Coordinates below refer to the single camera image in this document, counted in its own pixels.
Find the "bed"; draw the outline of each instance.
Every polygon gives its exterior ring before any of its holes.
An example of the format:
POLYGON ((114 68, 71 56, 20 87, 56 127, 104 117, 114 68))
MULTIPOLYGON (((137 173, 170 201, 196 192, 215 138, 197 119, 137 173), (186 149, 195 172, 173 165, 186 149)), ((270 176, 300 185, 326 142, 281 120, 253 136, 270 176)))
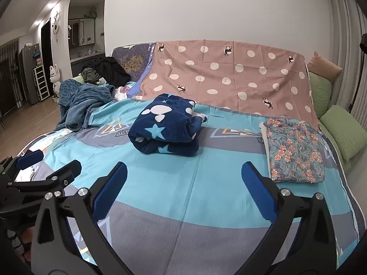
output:
MULTIPOLYGON (((129 99, 94 111, 88 129, 53 134, 32 180, 43 180, 76 159, 82 172, 65 190, 74 194, 122 161, 128 180, 98 225, 132 272, 234 274, 270 226, 240 172, 251 161, 263 176, 269 175, 259 123, 285 116, 318 126, 304 58, 274 47, 225 41, 148 43, 118 48, 113 56, 119 55, 123 66, 139 51, 144 51, 145 64, 138 67, 140 77, 129 99), (159 94, 193 99, 195 111, 208 117, 196 156, 145 155, 131 144, 126 130, 159 94)), ((340 265, 366 225, 333 144, 322 132, 319 139, 325 181, 277 185, 299 196, 324 194, 340 265)), ((298 223, 295 219, 275 262, 285 258, 298 223)), ((70 226, 82 256, 94 263, 74 220, 70 226)))

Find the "floral fabric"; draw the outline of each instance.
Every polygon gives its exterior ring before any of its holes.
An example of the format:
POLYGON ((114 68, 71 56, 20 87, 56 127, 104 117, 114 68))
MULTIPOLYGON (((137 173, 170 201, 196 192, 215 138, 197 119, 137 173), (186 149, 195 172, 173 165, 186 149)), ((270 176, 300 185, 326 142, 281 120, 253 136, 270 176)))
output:
POLYGON ((323 182, 322 139, 309 123, 269 119, 269 167, 275 182, 323 182))

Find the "blue gripper pad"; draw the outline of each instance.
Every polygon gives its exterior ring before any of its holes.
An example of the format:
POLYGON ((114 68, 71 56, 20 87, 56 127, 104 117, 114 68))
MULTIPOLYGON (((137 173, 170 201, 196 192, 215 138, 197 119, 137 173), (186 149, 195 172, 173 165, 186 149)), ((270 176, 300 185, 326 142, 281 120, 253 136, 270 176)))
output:
POLYGON ((41 150, 34 151, 32 153, 19 157, 17 161, 17 169, 26 169, 42 160, 43 152, 41 150))
POLYGON ((245 162, 242 165, 241 174, 243 183, 245 183, 261 215, 274 223, 277 218, 275 200, 261 182, 259 172, 249 162, 245 162))
POLYGON ((93 222, 106 218, 114 200, 127 179, 127 167, 119 162, 108 175, 107 182, 93 200, 93 222))

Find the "orange pillow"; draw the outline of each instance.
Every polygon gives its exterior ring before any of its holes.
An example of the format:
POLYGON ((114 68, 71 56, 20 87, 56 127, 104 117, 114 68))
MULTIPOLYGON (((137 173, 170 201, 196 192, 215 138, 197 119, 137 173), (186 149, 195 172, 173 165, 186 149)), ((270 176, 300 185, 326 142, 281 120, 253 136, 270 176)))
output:
POLYGON ((330 82, 333 82, 339 75, 340 71, 343 70, 343 68, 335 65, 329 60, 326 60, 316 52, 313 53, 313 57, 310 63, 308 63, 307 68, 312 73, 322 76, 330 82))

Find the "light blue star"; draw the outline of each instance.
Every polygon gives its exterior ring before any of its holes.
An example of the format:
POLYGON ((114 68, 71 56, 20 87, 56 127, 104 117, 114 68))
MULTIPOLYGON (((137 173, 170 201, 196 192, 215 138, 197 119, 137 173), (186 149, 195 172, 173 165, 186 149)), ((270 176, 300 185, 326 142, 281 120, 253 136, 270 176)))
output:
POLYGON ((172 152, 168 151, 168 146, 169 146, 169 144, 165 145, 163 148, 158 147, 158 153, 172 153, 172 152))
POLYGON ((165 129, 165 127, 158 127, 157 124, 154 124, 151 128, 145 128, 146 131, 149 131, 152 134, 152 138, 159 137, 162 140, 166 140, 161 133, 163 129, 165 129))

